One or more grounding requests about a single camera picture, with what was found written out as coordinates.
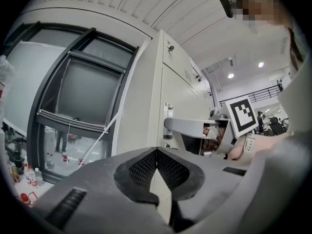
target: white wall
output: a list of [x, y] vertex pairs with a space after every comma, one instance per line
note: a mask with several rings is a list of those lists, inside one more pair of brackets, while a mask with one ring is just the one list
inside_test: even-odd
[[[217, 92], [219, 101], [242, 96], [251, 92], [255, 92], [264, 88], [272, 87], [267, 75], [244, 80], [240, 83], [224, 87], [221, 92]], [[268, 105], [278, 103], [278, 97], [268, 98], [254, 102], [253, 108], [261, 108]]]
[[233, 97], [248, 94], [267, 87], [272, 87], [267, 76], [259, 76], [252, 79], [244, 80], [238, 84], [224, 87], [221, 92], [218, 92], [218, 99], [225, 100]]

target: white rope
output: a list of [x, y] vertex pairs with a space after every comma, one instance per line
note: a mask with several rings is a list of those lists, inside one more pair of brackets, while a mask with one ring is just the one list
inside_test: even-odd
[[86, 156], [84, 157], [84, 159], [82, 160], [82, 162], [80, 163], [80, 165], [78, 166], [77, 170], [82, 166], [82, 164], [84, 163], [85, 159], [87, 158], [87, 156], [90, 154], [90, 152], [92, 151], [92, 149], [95, 147], [95, 145], [98, 143], [98, 141], [103, 137], [103, 135], [108, 131], [108, 129], [111, 127], [111, 125], [115, 122], [115, 120], [117, 119], [117, 117], [121, 114], [122, 112], [121, 108], [118, 113], [114, 116], [114, 118], [111, 120], [111, 122], [109, 122], [108, 126], [105, 128], [104, 132], [100, 135], [100, 137], [98, 137], [98, 139], [92, 144], [91, 148], [89, 149], [89, 151], [87, 152]]

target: metal cabinet door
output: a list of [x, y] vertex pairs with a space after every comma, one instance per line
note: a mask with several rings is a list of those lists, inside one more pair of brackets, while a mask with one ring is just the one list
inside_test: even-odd
[[198, 117], [197, 119], [205, 119], [208, 120], [210, 117], [210, 108], [207, 105], [207, 102], [204, 100], [203, 97], [197, 95], [197, 104], [198, 104]]
[[162, 87], [160, 97], [160, 114], [158, 129], [158, 146], [169, 144], [170, 147], [184, 149], [180, 134], [173, 133], [173, 139], [163, 139], [164, 107], [165, 103], [173, 106], [175, 118], [196, 119], [198, 118], [198, 95], [195, 90], [180, 76], [167, 66], [162, 67]]
[[166, 33], [164, 33], [162, 62], [193, 87], [194, 76], [190, 58], [185, 50]]

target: floor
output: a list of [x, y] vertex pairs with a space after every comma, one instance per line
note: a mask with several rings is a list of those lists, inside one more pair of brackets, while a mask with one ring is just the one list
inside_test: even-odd
[[[72, 172], [78, 169], [79, 167], [79, 159], [84, 158], [86, 152], [91, 147], [91, 145], [95, 142], [95, 139], [92, 138], [86, 138], [81, 137], [81, 139], [76, 139], [75, 142], [67, 142], [66, 146], [66, 155], [67, 155], [67, 161], [63, 161], [62, 157], [62, 139], [60, 142], [60, 150], [59, 152], [55, 151], [56, 146], [56, 137], [55, 134], [53, 134], [52, 138], [49, 138], [49, 148], [47, 148], [47, 145], [45, 145], [45, 160], [47, 161], [48, 153], [52, 156], [52, 160], [54, 162], [54, 168], [48, 169], [46, 166], [46, 169], [55, 172], [57, 174], [61, 174], [64, 176], [68, 176]], [[84, 161], [84, 164], [87, 164], [89, 162], [96, 161], [98, 159], [104, 158], [106, 153], [106, 143], [103, 142], [103, 140], [99, 141], [94, 148], [92, 149], [91, 153], [87, 156], [86, 160]]]

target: plastic bottle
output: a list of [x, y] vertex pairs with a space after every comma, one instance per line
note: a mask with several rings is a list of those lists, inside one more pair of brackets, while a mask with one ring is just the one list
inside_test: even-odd
[[30, 179], [30, 182], [31, 182], [32, 186], [36, 186], [37, 185], [36, 175], [35, 175], [33, 166], [29, 166], [29, 179]]
[[38, 185], [43, 185], [44, 181], [42, 178], [41, 171], [39, 171], [39, 168], [35, 168], [35, 176], [36, 176], [36, 181]]
[[48, 169], [48, 160], [49, 160], [49, 158], [50, 158], [50, 154], [47, 153], [47, 155], [45, 157], [45, 163], [44, 163], [44, 167], [45, 167], [46, 170]]
[[28, 166], [27, 156], [25, 156], [25, 158], [24, 158], [24, 164], [27, 164], [27, 166]]
[[14, 163], [12, 163], [12, 165], [11, 165], [11, 171], [12, 171], [12, 175], [13, 175], [13, 180], [16, 183], [19, 183], [20, 182], [20, 176], [18, 173], [18, 169], [16, 168], [16, 165]]
[[19, 175], [23, 175], [23, 163], [21, 161], [20, 152], [18, 150], [14, 151], [14, 164], [18, 170]]
[[49, 170], [54, 169], [53, 154], [50, 154], [50, 157], [47, 160], [47, 167]]
[[29, 168], [28, 168], [27, 163], [24, 164], [24, 174], [25, 174], [25, 178], [27, 180], [27, 184], [31, 185], [31, 181], [29, 178]]

